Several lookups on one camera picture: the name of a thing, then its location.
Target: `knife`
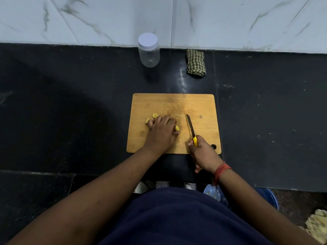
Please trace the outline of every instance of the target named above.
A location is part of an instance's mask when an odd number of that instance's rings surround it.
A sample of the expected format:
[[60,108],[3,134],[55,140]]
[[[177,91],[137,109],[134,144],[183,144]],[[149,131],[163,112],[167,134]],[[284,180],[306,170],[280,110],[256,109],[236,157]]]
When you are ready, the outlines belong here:
[[191,118],[190,118],[190,116],[188,114],[186,114],[186,117],[187,117],[187,121],[188,121],[188,123],[190,125],[190,129],[191,129],[191,132],[192,132],[192,138],[193,138],[194,145],[197,147],[198,146],[198,140],[197,140],[197,137],[195,136],[195,133],[194,133]]

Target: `person's left hand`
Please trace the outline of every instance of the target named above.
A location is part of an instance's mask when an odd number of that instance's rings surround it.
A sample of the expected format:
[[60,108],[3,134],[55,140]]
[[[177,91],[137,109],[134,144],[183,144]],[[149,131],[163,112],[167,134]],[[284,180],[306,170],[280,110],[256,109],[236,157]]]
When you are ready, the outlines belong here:
[[146,137],[143,148],[153,152],[156,156],[161,156],[167,152],[175,143],[180,131],[174,131],[176,120],[168,115],[158,116],[156,120],[150,119],[148,122],[149,133]]

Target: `t-shirt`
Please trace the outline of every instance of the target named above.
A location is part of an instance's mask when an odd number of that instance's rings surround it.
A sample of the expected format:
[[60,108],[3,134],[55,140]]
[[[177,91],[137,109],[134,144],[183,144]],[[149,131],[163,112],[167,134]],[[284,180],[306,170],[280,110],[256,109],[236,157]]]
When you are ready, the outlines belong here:
[[271,244],[212,197],[165,187],[134,199],[99,245]]

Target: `cutting board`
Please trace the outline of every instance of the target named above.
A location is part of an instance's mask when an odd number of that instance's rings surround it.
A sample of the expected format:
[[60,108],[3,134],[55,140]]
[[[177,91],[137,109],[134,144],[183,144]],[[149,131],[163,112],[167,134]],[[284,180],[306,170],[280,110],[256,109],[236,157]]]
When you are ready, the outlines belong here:
[[167,152],[188,154],[187,144],[192,139],[186,114],[191,118],[195,135],[201,135],[208,144],[215,144],[220,154],[220,138],[215,98],[212,94],[133,94],[127,138],[127,152],[134,153],[144,145],[148,134],[145,120],[157,113],[177,120],[181,133]]

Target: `white jar lid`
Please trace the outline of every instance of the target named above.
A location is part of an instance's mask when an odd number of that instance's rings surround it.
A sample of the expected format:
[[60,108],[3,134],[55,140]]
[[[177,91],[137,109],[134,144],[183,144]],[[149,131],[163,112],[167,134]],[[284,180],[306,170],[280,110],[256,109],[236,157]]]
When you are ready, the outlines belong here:
[[139,46],[145,51],[153,50],[158,46],[158,37],[151,32],[141,34],[139,36]]

